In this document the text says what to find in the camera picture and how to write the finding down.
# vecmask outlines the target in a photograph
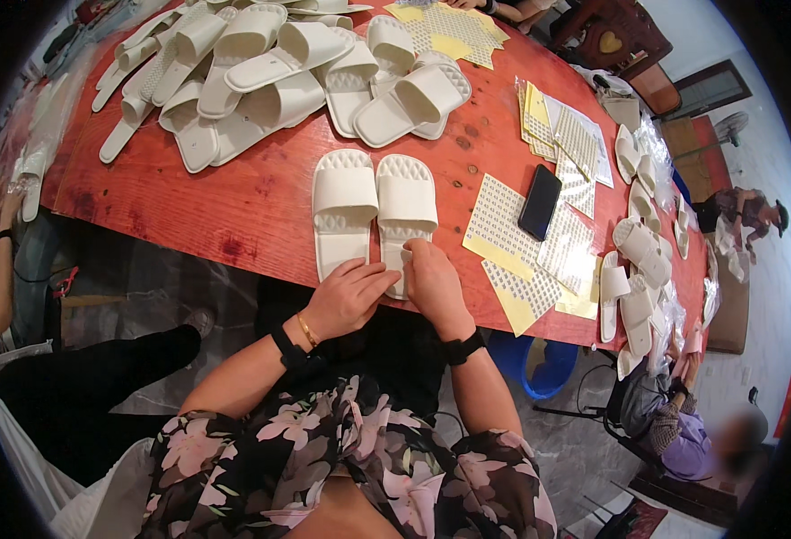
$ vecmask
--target heart carving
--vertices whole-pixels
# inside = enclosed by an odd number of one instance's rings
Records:
[[[611,30],[599,38],[599,51],[602,54],[616,53],[619,49],[623,49],[623,41],[619,40],[619,37]]]

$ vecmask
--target blue bucket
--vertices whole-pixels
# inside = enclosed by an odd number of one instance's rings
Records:
[[[527,379],[527,355],[533,337],[516,337],[506,331],[494,331],[488,339],[488,353],[505,376],[518,380],[531,398],[551,398],[566,385],[578,359],[578,346],[555,340],[545,342],[545,361]]]

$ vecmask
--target shoe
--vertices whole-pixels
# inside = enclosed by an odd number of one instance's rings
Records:
[[[186,317],[183,323],[187,323],[200,333],[200,339],[204,340],[212,331],[216,323],[216,315],[209,309],[195,309]]]

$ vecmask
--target fan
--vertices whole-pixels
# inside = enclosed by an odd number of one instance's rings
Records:
[[[674,157],[674,161],[678,161],[683,157],[689,157],[690,155],[700,154],[704,150],[708,150],[711,147],[719,147],[722,144],[727,144],[728,142],[733,144],[734,147],[739,147],[740,143],[742,142],[739,139],[739,132],[742,131],[748,124],[749,115],[747,113],[735,112],[731,114],[718,124],[715,124],[713,127],[716,133],[716,138],[719,139],[718,142],[699,147],[684,154],[680,154],[677,157]]]

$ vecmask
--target smartphone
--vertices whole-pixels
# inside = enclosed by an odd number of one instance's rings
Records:
[[[561,187],[560,180],[545,165],[536,167],[530,192],[527,193],[527,200],[518,218],[518,226],[540,242],[545,241],[548,225],[554,216],[554,209],[557,208]]]

